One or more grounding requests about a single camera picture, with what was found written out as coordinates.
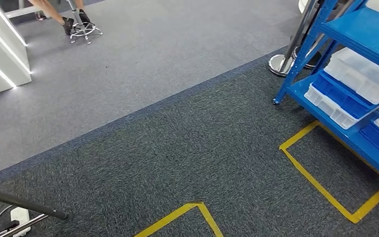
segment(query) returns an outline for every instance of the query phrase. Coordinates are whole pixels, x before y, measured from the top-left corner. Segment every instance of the yellow floor marking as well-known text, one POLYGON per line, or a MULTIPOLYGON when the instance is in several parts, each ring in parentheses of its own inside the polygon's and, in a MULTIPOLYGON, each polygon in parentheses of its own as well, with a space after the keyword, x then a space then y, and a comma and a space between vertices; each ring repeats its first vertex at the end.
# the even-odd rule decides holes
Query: yellow floor marking
MULTIPOLYGON (((332 135, 337 141, 341 142, 345 147, 352 151, 356 156, 358 154, 350 149, 346 144, 335 136, 328 128, 323 126, 319 121, 314 121, 307 127, 299 131, 296 135, 288 139, 280 146, 280 150, 288 157, 288 159, 293 163, 294 167, 300 171, 300 173, 336 208, 338 211, 344 215, 352 223, 358 223, 365 215, 367 215, 378 203, 379 203, 379 191, 377 191, 368 201, 366 201, 354 214, 351 214, 342 204, 340 204, 294 157, 287 151, 287 149, 294 143, 299 141, 302 137, 312 131, 315 127, 321 126, 330 135, 332 135)), ((365 160, 359 157, 365 164, 367 164, 371 169, 374 170, 365 160)))
POLYGON ((196 203, 187 203, 180 208, 173 211, 171 214, 163 217, 158 222, 154 223, 153 225, 149 226, 147 229, 143 230, 142 232, 138 233, 134 237, 148 237, 151 234, 155 233, 162 227, 168 225, 173 220, 177 219, 178 217, 184 215, 186 212, 190 211, 191 209, 198 207, 201 213, 203 214, 205 220, 207 221, 210 228, 213 230, 216 237, 223 237, 222 232, 220 231, 219 227, 217 226, 216 222, 214 221, 213 217, 211 216, 210 212, 208 211, 207 207, 202 202, 196 202, 196 203))

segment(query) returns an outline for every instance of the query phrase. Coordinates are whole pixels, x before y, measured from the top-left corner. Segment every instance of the floor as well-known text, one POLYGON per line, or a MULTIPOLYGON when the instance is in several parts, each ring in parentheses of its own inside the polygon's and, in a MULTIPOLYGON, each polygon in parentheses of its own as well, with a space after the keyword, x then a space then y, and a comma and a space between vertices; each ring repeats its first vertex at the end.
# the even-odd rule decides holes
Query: floor
MULTIPOLYGON (((288 97, 272 103, 276 53, 0 172, 0 190, 69 215, 28 236, 132 237, 189 202, 226 237, 379 236, 379 204, 353 224, 279 150, 315 118, 288 97)), ((351 213, 379 190, 379 175, 322 128, 288 151, 351 213)), ((152 236, 214 235, 195 208, 152 236)))
POLYGON ((287 45, 300 16, 295 0, 105 0, 87 13, 104 31, 91 45, 53 21, 18 26, 34 74, 0 93, 0 170, 287 45))

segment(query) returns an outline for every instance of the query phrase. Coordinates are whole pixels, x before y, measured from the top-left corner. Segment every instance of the foot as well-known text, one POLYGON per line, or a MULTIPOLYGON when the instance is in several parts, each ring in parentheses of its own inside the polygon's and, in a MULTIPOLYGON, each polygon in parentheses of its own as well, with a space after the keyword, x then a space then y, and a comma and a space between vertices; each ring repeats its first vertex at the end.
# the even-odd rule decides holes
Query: foot
POLYGON ((88 15, 86 15, 85 11, 83 11, 82 9, 79 10, 79 16, 85 26, 87 26, 88 23, 91 22, 91 20, 89 20, 88 15))
POLYGON ((63 21, 64 21, 63 28, 65 29, 65 34, 70 36, 72 34, 72 27, 75 21, 72 18, 66 18, 66 17, 63 17, 63 21))

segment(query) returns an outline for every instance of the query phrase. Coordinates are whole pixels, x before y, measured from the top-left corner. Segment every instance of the stanchion post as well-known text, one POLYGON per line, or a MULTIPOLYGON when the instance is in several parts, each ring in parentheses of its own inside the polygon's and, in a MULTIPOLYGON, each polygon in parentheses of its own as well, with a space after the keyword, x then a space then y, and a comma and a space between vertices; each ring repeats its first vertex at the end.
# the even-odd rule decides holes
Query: stanchion post
POLYGON ((303 30, 306 25, 307 19, 309 19, 312 10, 314 6, 316 5, 317 0, 309 0, 307 2, 307 5, 303 11, 302 18, 299 23, 299 27, 297 28, 297 31, 295 32, 294 36, 292 37, 290 44, 288 45, 287 51, 284 55, 277 54, 273 56, 269 62, 269 69, 271 72, 279 75, 279 76, 286 76, 291 68, 291 64, 293 63, 292 54, 294 49, 296 48, 297 42, 299 41, 300 37, 302 36, 303 30))
POLYGON ((27 200, 23 200, 21 198, 18 198, 9 194, 1 193, 1 192, 0 192, 0 201, 10 204, 10 205, 14 205, 14 206, 22 207, 24 209, 35 211, 38 213, 43 213, 43 214, 56 217, 59 219, 67 218, 67 215, 65 213, 58 211, 54 208, 49 208, 49 207, 36 204, 27 200))

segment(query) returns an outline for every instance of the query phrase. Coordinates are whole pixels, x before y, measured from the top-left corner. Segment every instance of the shelf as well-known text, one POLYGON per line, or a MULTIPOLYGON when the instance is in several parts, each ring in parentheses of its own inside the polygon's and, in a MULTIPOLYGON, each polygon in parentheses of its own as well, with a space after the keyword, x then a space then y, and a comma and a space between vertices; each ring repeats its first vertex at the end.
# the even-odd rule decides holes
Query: shelf
POLYGON ((315 80, 316 75, 317 74, 311 75, 291 85, 288 88, 288 93, 379 172, 379 149, 359 132, 359 130, 366 126, 371 119, 379 116, 379 111, 375 111, 368 115, 350 129, 345 130, 341 128, 330 119, 329 116, 304 97, 304 94, 308 91, 310 83, 315 80))
POLYGON ((379 65, 379 12, 364 7, 322 23, 322 32, 379 65))

